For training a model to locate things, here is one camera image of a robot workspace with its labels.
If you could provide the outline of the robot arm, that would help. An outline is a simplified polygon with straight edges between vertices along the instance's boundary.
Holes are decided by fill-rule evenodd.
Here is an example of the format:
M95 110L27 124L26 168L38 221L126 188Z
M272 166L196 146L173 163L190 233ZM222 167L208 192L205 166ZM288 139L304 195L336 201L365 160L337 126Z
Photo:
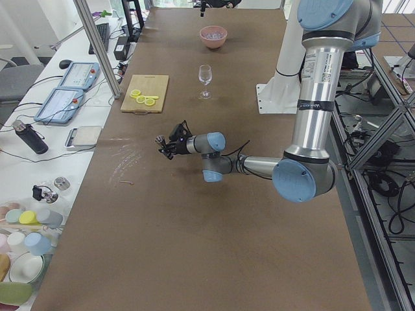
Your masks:
M239 172L272 181L278 193L291 202L306 202L327 193L337 175L325 146L343 55L377 44L381 11L380 1L301 1L294 9L303 30L305 62L292 142L282 158L245 156L240 151L223 154L223 134L193 135L184 122L168 138L156 138L159 151L169 159L200 154L206 182Z

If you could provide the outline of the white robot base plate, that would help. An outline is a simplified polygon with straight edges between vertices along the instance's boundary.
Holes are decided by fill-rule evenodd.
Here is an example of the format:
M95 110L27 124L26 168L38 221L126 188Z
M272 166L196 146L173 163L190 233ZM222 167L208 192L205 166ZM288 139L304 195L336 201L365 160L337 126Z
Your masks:
M257 84L257 106L260 114L296 114L300 94L300 83L293 85Z

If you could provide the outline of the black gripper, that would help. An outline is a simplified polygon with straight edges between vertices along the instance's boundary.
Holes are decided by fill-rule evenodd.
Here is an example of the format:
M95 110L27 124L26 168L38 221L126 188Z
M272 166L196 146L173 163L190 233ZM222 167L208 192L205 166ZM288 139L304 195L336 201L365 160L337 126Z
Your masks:
M177 124L169 135L169 142L160 145L158 151L168 159L177 154L193 154L195 152L194 135L187 126L187 121Z

